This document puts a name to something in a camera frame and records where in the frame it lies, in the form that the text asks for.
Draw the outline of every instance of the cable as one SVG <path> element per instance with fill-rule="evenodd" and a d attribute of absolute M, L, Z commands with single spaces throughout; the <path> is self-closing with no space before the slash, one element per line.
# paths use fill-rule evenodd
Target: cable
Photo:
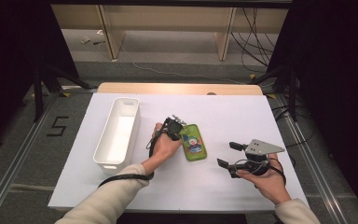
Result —
<path fill-rule="evenodd" d="M 301 141 L 301 142 L 298 142 L 298 143 L 289 145 L 289 146 L 285 146 L 285 147 L 286 147 L 286 148 L 289 148 L 289 147 L 295 147 L 295 146 L 304 144 L 304 143 L 308 142 L 314 135 L 315 135 L 315 129 L 312 129 L 312 133 L 310 134 L 310 136 L 309 136 L 307 139 L 305 139 L 305 140 L 303 140 L 303 141 Z"/>
<path fill-rule="evenodd" d="M 254 163 L 254 164 L 259 164 L 259 166 L 257 167 L 257 169 L 253 170 L 253 171 L 249 171 L 250 174 L 255 174 L 257 171 L 259 171 L 263 166 L 263 164 L 265 164 L 264 162 L 262 161 L 250 161 L 250 160 L 246 160 L 246 159 L 242 159 L 242 160 L 238 160 L 234 163 L 234 168 L 235 168 L 235 172 L 238 172 L 238 169 L 237 169 L 237 163 L 240 162 L 240 161 L 245 161 L 246 162 L 251 162 L 251 163 Z"/>
<path fill-rule="evenodd" d="M 295 160 L 295 158 L 293 158 L 290 154 L 288 154 L 288 155 L 289 155 L 290 161 L 292 162 L 293 168 L 295 168 L 295 167 L 296 167 L 296 160 Z"/>
<path fill-rule="evenodd" d="M 255 49 L 260 49 L 259 46 L 256 46 L 256 45 L 253 45 L 253 44 L 249 43 L 249 40 L 245 40 L 245 39 L 242 37 L 241 33 L 238 33 L 238 36 L 243 40 L 243 42 L 245 42 L 246 45 L 249 45 L 249 46 L 251 46 L 251 47 L 254 47 Z M 273 52 L 273 51 L 270 50 L 270 49 L 263 49 L 263 50 L 268 51 L 268 52 L 270 52 L 270 53 Z"/>
<path fill-rule="evenodd" d="M 266 38 L 267 38 L 267 40 L 269 41 L 269 43 L 271 44 L 271 46 L 272 46 L 273 48 L 275 48 L 275 45 L 272 44 L 272 41 L 269 39 L 269 36 L 268 36 L 267 34 L 264 34 L 264 35 L 266 36 Z"/>
<path fill-rule="evenodd" d="M 256 61 L 260 62 L 261 64 L 263 64 L 264 66 L 269 66 L 266 63 L 261 62 L 261 60 L 259 60 L 258 58 L 256 58 L 251 52 L 249 52 L 249 50 L 247 50 L 245 47 L 243 47 L 240 42 L 237 40 L 237 38 L 234 36 L 234 34 L 232 34 L 232 37 L 234 37 L 234 40 L 237 42 L 237 44 L 242 48 L 243 51 L 245 51 L 247 54 L 249 54 L 249 56 L 251 56 L 252 58 L 254 58 Z"/>
<path fill-rule="evenodd" d="M 269 83 L 269 84 L 267 84 L 267 85 L 265 85 L 265 86 L 260 86 L 260 85 L 258 85 L 259 87 L 268 87 L 268 86 L 271 86 L 271 85 L 273 85 L 273 84 L 275 84 L 275 81 L 274 82 L 271 82 L 271 83 Z"/>
<path fill-rule="evenodd" d="M 286 113 L 287 111 L 289 111 L 289 109 L 283 110 L 283 112 L 281 112 L 281 114 L 279 114 L 279 116 L 278 116 L 277 118 L 275 118 L 275 121 L 278 121 L 279 119 L 281 119 L 281 118 L 282 118 L 282 115 L 283 115 L 284 113 Z"/>
<path fill-rule="evenodd" d="M 282 105 L 282 106 L 278 106 L 278 107 L 275 107 L 275 108 L 272 108 L 271 111 L 274 111 L 274 110 L 278 110 L 278 109 L 283 109 L 283 108 L 287 108 L 289 107 L 289 105 Z M 303 105 L 296 105 L 296 108 L 300 108 L 300 109 L 307 109 L 305 106 Z"/>
<path fill-rule="evenodd" d="M 254 36 L 255 36 L 255 39 L 256 39 L 256 42 L 257 42 L 257 46 L 259 47 L 258 49 L 259 49 L 260 55 L 261 55 L 263 61 L 266 63 L 266 61 L 265 61 L 265 59 L 264 59 L 264 57 L 263 57 L 263 53 L 261 52 L 261 49 L 263 50 L 263 52 L 264 52 L 264 54 L 266 55 L 266 57 L 268 58 L 268 60 L 269 60 L 269 57 L 267 56 L 267 53 L 264 51 L 264 48 L 263 48 L 263 46 L 262 46 L 260 40 L 258 39 L 257 30 L 256 30 L 257 27 L 256 27 L 256 25 L 255 25 L 256 17 L 257 17 L 257 8 L 254 8 L 254 21 L 253 21 L 253 24 L 251 24 L 251 22 L 249 21 L 249 18 L 248 18 L 247 14 L 246 14 L 246 11 L 245 11 L 245 8 L 244 8 L 244 7 L 242 8 L 242 12 L 243 12 L 243 14 L 244 14 L 246 20 L 248 21 L 249 27 L 251 28 L 251 33 L 253 33 Z"/>
<path fill-rule="evenodd" d="M 246 48 L 246 45 L 251 45 L 251 44 L 249 44 L 249 37 L 250 37 L 251 34 L 249 33 L 248 39 L 245 40 L 245 39 L 243 39 L 243 37 L 241 36 L 241 34 L 238 33 L 238 35 L 240 36 L 240 38 L 245 42 L 245 45 L 244 45 L 244 46 L 242 46 L 242 45 L 240 44 L 240 42 L 237 40 L 237 38 L 234 36 L 233 33 L 231 33 L 231 35 L 232 35 L 232 37 L 234 38 L 234 40 L 237 42 L 237 44 L 242 48 L 242 54 L 241 54 L 242 66 L 243 66 L 244 68 L 246 68 L 246 70 L 251 71 L 251 72 L 265 73 L 266 71 L 257 71 L 257 70 L 254 70 L 254 69 L 251 69 L 251 68 L 247 67 L 247 66 L 245 65 L 244 61 L 243 61 L 244 49 Z M 257 58 L 256 58 L 251 52 L 248 51 L 247 53 L 248 53 L 249 56 L 251 56 L 251 57 L 253 57 L 254 59 L 257 60 Z"/>
<path fill-rule="evenodd" d="M 307 116 L 302 115 L 302 114 L 298 114 L 298 113 L 295 113 L 294 115 L 286 115 L 286 116 L 280 117 L 280 119 L 287 119 L 287 118 L 291 118 L 292 116 L 297 116 L 297 117 L 301 117 L 301 118 L 304 118 L 304 119 L 310 119 Z"/>
<path fill-rule="evenodd" d="M 278 173 L 279 175 L 281 175 L 282 176 L 282 178 L 283 178 L 283 183 L 284 183 L 284 185 L 286 185 L 286 176 L 284 175 L 284 172 L 283 172 L 283 166 L 282 166 L 282 164 L 281 164 L 281 162 L 280 161 L 278 161 L 277 159 L 275 159 L 275 158 L 268 158 L 269 160 L 274 160 L 274 161 L 276 161 L 277 163 L 279 163 L 279 165 L 281 166 L 281 170 L 280 169 L 278 169 L 278 168 L 276 168 L 276 167 L 274 167 L 274 166 L 269 166 L 269 169 L 271 169 L 271 170 L 273 170 L 273 171 L 275 171 L 276 173 Z"/>
<path fill-rule="evenodd" d="M 179 73 L 174 73 L 174 72 L 160 72 L 160 71 L 157 71 L 153 68 L 148 68 L 148 67 L 142 67 L 140 65 L 137 65 L 136 63 L 132 62 L 132 64 L 139 68 L 139 69 L 142 69 L 142 70 L 147 70 L 147 71 L 151 71 L 151 72 L 154 72 L 154 73 L 158 73 L 158 74 L 163 74 L 163 75 L 174 75 L 174 76 L 178 76 L 178 77 L 203 77 L 203 78 L 208 78 L 208 79 L 212 79 L 212 80 L 219 80 L 219 81 L 228 81 L 228 82 L 233 82 L 233 83 L 237 83 L 237 84 L 242 84 L 242 85 L 245 85 L 246 83 L 244 82 L 239 82 L 239 81 L 236 81 L 236 80 L 232 80 L 232 79 L 229 79 L 229 78 L 219 78 L 219 77 L 206 77 L 206 76 L 191 76 L 191 75 L 183 75 L 183 74 L 179 74 Z"/>

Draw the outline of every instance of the white plastic container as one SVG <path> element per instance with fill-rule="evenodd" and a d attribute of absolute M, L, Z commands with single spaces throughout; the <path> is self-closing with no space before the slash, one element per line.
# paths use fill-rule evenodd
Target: white plastic container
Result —
<path fill-rule="evenodd" d="M 115 175 L 130 165 L 141 115 L 139 100 L 117 98 L 103 128 L 94 161 L 103 171 Z"/>

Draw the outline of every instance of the forearm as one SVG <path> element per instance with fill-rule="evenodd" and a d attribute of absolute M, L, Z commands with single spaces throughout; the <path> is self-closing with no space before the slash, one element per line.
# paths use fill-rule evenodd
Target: forearm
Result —
<path fill-rule="evenodd" d="M 320 223 L 313 212 L 299 199 L 293 199 L 275 206 L 275 212 L 279 219 L 285 224 Z"/>
<path fill-rule="evenodd" d="M 140 164 L 131 165 L 118 175 L 124 174 L 145 175 L 145 168 Z M 108 182 L 56 223 L 116 223 L 137 192 L 147 185 L 148 181 L 138 179 Z"/>
<path fill-rule="evenodd" d="M 142 162 L 142 166 L 145 168 L 145 174 L 151 175 L 165 160 L 159 156 L 152 156 L 151 158 Z"/>

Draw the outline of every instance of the gray floor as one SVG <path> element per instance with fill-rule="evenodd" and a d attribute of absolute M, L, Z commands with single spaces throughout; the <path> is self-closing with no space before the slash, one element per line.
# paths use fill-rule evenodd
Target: gray floor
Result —
<path fill-rule="evenodd" d="M 62 30 L 71 50 L 81 78 L 89 84 L 98 85 L 104 81 L 128 82 L 199 82 L 199 83 L 247 83 L 250 75 L 260 76 L 266 67 L 248 55 L 241 55 L 241 49 L 234 39 L 230 40 L 227 59 L 219 61 L 213 34 L 176 33 L 176 32 L 127 32 L 123 48 L 114 62 L 108 57 L 103 36 L 97 31 Z M 87 36 L 90 42 L 80 41 Z M 277 35 L 268 35 L 272 42 Z M 259 35 L 263 47 L 273 49 L 265 35 Z M 249 50 L 261 59 L 257 49 Z M 264 93 L 271 93 L 272 80 L 262 83 Z M 61 79 L 67 88 L 74 84 Z M 49 197 L 60 176 L 62 167 L 76 138 L 76 133 L 84 117 L 92 92 L 71 91 L 67 97 L 45 96 L 45 102 L 53 101 L 41 123 L 41 129 L 32 143 L 26 160 L 21 165 L 10 191 L 0 204 L 0 223 L 53 223 L 63 212 L 47 207 Z M 16 153 L 21 148 L 28 132 L 33 127 L 34 98 L 33 90 L 24 97 L 24 106 L 19 108 L 13 120 L 1 136 L 0 146 L 0 180 L 4 177 Z M 285 94 L 275 94 L 268 98 L 271 109 L 287 105 Z M 303 105 L 300 96 L 297 105 Z M 273 110 L 278 116 L 282 110 Z M 296 110 L 298 122 L 293 130 L 290 118 L 277 120 L 287 150 L 296 162 L 295 170 L 301 186 L 309 200 L 310 208 L 322 223 L 358 223 L 358 200 L 351 191 L 334 160 L 328 156 L 328 148 L 312 122 L 307 109 Z M 66 126 L 61 136 L 50 136 L 60 130 L 51 128 L 57 117 L 57 125 Z M 296 145 L 296 134 L 303 134 L 309 140 Z M 316 167 L 323 174 L 328 190 L 337 200 L 343 213 L 343 220 L 337 222 L 329 212 L 324 194 L 310 170 L 307 156 L 310 153 L 316 160 Z M 275 223 L 272 214 L 247 214 L 247 223 Z"/>

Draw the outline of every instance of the smartphone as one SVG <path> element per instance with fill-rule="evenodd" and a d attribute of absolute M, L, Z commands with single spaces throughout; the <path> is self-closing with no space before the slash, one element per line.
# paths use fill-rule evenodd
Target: smartphone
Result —
<path fill-rule="evenodd" d="M 207 157 L 205 144 L 202 141 L 199 127 L 196 124 L 185 125 L 180 134 L 188 161 L 203 160 Z"/>

